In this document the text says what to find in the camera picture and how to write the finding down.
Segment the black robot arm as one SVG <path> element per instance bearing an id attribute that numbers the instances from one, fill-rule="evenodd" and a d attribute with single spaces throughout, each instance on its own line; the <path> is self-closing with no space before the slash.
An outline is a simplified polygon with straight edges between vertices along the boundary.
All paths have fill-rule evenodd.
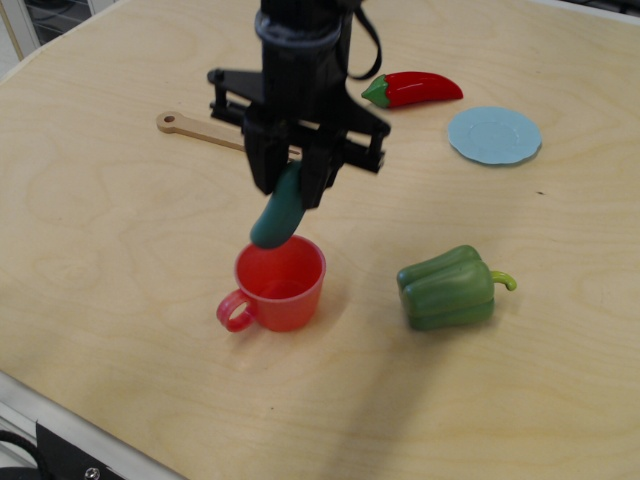
<path id="1" fill-rule="evenodd" d="M 359 1 L 264 1 L 254 27 L 259 71 L 215 69 L 214 118 L 240 128 L 255 185 L 274 192 L 292 146 L 302 150 L 300 192 L 319 206 L 339 169 L 378 172 L 388 123 L 347 92 L 352 25 L 379 39 Z"/>

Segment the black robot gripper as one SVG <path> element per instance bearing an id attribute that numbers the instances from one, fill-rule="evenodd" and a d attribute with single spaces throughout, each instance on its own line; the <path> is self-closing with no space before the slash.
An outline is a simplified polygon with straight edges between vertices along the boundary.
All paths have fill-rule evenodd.
<path id="1" fill-rule="evenodd" d="M 346 91 L 349 40 L 326 44 L 264 41 L 259 71 L 216 68 L 212 117 L 241 129 L 256 187 L 270 195 L 301 148 L 300 191 L 305 210 L 320 205 L 344 164 L 377 172 L 389 125 Z"/>

